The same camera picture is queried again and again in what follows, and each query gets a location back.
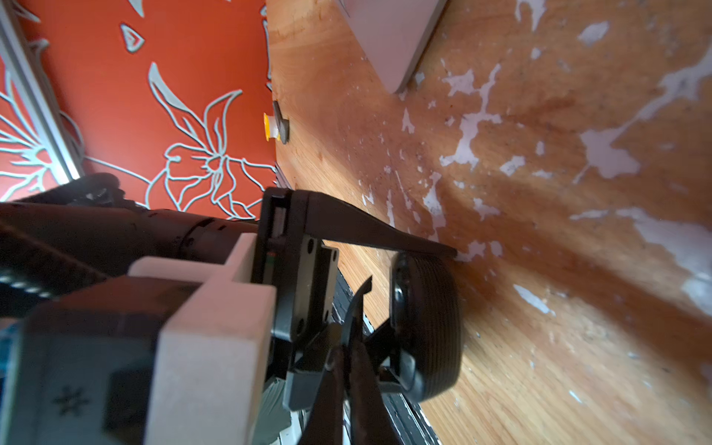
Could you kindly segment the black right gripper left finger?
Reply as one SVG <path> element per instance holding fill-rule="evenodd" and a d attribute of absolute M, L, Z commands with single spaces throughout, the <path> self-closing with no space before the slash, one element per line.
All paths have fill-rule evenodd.
<path fill-rule="evenodd" d="M 299 445 L 341 445 L 345 399 L 344 348 L 335 346 L 327 356 L 322 379 Z"/>

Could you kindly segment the black wireless mouse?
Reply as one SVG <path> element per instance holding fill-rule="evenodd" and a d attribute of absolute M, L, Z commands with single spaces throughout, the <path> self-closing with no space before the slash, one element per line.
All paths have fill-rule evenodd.
<path fill-rule="evenodd" d="M 463 319 L 454 278 L 440 258 L 401 252 L 392 259 L 389 323 L 395 375 L 412 402 L 453 387 L 460 374 Z"/>

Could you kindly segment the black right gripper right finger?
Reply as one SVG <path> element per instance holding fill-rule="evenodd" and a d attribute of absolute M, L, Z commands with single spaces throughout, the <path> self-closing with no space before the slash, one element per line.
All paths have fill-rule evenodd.
<path fill-rule="evenodd" d="M 350 346 L 350 425 L 352 444 L 400 443 L 384 405 L 365 345 Z"/>

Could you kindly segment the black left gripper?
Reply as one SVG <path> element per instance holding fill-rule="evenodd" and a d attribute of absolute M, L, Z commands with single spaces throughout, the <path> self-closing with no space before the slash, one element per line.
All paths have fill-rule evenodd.
<path fill-rule="evenodd" d="M 264 192 L 251 281 L 276 289 L 267 376 L 288 389 L 317 389 L 331 341 L 330 311 L 339 254 L 324 242 L 454 258 L 455 248 L 411 235 L 352 204 L 321 192 L 271 187 Z M 391 284 L 389 318 L 363 333 L 367 278 L 347 309 L 339 346 L 344 348 L 349 398 L 350 346 L 367 350 L 381 394 L 423 394 L 421 293 L 407 278 Z"/>

